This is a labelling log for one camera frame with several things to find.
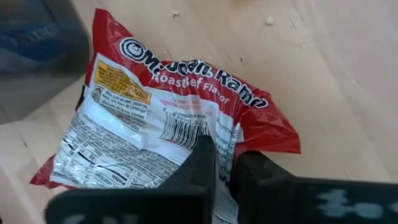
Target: yellow label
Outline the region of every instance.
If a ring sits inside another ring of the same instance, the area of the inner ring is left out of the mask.
[[[151,93],[144,91],[122,70],[113,68],[102,61],[98,61],[94,82],[121,96],[150,104]]]

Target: crumb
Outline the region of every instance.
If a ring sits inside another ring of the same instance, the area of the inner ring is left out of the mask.
[[[274,25],[274,19],[272,18],[272,16],[268,16],[268,18],[266,20],[266,24],[267,24],[267,26]]]

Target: red plastic wrapper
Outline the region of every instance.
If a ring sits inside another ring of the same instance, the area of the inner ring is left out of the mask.
[[[31,184],[157,187],[203,134],[215,142],[226,187],[244,151],[300,153],[270,94],[240,78],[202,60],[160,61],[102,9],[93,46],[77,114]]]

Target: wood grain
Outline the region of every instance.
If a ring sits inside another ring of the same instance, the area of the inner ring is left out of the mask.
[[[398,180],[396,1],[73,3],[88,30],[95,7],[108,9],[158,58],[203,59],[272,93],[297,129],[303,154],[266,154],[293,174]],[[174,11],[180,15],[173,17]],[[268,16],[273,26],[265,24]],[[28,181],[57,151],[80,84],[26,119],[0,126],[0,216],[5,224],[40,223],[47,200],[62,191]]]

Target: wooden floor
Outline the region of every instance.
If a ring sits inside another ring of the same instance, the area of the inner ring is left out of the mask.
[[[396,0],[74,0],[90,29],[103,7],[161,59],[200,58],[269,91],[303,154],[267,154],[293,174],[398,180]],[[173,18],[173,12],[180,16]],[[266,25],[272,16],[273,26]],[[42,223],[63,189],[29,185],[56,152],[81,81],[0,126],[0,217]]]

